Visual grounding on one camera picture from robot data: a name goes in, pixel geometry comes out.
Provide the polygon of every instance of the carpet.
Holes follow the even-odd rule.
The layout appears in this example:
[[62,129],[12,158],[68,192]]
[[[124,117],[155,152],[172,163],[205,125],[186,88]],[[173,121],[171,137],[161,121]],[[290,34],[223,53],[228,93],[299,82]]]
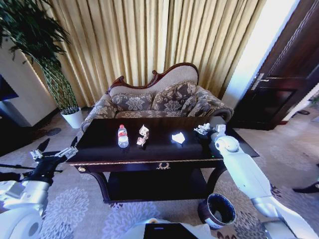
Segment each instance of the carpet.
[[[240,129],[237,132],[261,155],[254,160],[272,183],[272,193],[281,203],[299,213],[319,233],[319,194],[299,194],[292,188],[305,187],[319,176],[319,123],[310,120],[319,115],[314,109],[308,116],[296,115],[287,125],[274,130]],[[47,151],[68,147],[81,133],[72,129],[57,114],[42,129],[46,135],[19,150],[0,157],[3,164],[35,166],[29,152],[51,138]],[[41,239],[117,239],[131,226],[149,218],[191,225],[201,224],[197,206],[201,200],[104,204],[96,180],[80,174],[67,164],[59,165],[49,189],[49,204],[43,215]],[[208,179],[212,169],[202,169]],[[0,168],[1,172],[26,170]],[[228,172],[219,178],[215,192],[226,196],[235,206],[236,220],[212,231],[219,239],[263,239],[260,222],[265,218],[233,183]]]

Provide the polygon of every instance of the bottle label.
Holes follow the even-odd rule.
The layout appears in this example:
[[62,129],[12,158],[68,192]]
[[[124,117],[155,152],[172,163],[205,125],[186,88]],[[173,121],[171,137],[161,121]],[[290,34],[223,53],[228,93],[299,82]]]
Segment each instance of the bottle label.
[[127,135],[128,135],[128,133],[126,132],[126,130],[120,130],[118,133],[118,137],[127,136]]

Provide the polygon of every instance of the white paper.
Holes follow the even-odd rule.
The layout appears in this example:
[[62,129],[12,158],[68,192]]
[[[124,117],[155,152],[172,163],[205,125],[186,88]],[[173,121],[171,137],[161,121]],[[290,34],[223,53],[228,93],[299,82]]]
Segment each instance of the white paper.
[[175,134],[175,135],[171,135],[172,140],[176,141],[177,143],[183,143],[185,141],[185,137],[182,134],[182,132]]

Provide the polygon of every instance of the water bottle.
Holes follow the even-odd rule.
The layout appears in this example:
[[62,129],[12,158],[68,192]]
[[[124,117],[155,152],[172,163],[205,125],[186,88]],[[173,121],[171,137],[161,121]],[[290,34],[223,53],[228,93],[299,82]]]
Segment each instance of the water bottle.
[[119,137],[119,147],[126,148],[129,145],[129,138],[128,138],[128,132],[126,128],[124,128],[124,125],[121,124],[119,131],[118,131],[118,137]]

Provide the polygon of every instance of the white wall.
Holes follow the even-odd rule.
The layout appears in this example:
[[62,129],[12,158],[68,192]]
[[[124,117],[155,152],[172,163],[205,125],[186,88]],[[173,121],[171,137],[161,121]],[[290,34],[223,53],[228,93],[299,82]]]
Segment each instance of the white wall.
[[3,41],[0,48],[0,74],[19,97],[1,102],[0,108],[20,126],[33,126],[56,109],[56,104],[30,63],[22,64],[24,54],[16,51],[12,61],[11,46],[12,42]]
[[288,121],[297,111],[302,110],[306,106],[310,105],[309,99],[319,91],[319,83],[283,118],[283,121]]
[[299,0],[267,0],[222,101],[231,107],[245,95]]

